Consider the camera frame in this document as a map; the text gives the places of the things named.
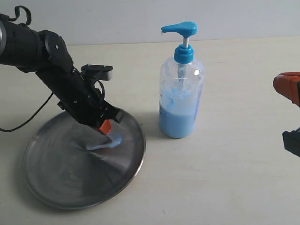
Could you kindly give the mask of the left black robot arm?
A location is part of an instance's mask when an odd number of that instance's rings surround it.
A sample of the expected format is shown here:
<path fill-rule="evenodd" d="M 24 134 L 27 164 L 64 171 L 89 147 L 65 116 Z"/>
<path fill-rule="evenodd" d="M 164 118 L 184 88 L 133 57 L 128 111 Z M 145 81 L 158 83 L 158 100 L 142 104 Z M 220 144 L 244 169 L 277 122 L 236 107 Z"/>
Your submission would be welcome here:
<path fill-rule="evenodd" d="M 1 15 L 0 63 L 34 72 L 80 124 L 107 134 L 109 120 L 122 120 L 121 110 L 105 101 L 105 90 L 95 88 L 96 82 L 110 79 L 113 67 L 88 64 L 78 71 L 63 38 L 52 31 L 37 32 Z"/>

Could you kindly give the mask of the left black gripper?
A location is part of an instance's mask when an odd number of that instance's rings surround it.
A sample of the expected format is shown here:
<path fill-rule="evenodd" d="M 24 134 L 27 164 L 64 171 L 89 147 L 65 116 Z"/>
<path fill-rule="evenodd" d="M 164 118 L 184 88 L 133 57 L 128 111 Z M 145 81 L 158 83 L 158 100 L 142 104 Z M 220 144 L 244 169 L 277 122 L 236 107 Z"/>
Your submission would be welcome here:
<path fill-rule="evenodd" d="M 72 68 L 59 87 L 57 97 L 60 106 L 78 123 L 94 128 L 102 135 L 109 135 L 109 120 L 122 121 L 122 110 L 105 101 L 105 89 L 101 80 L 88 77 Z"/>

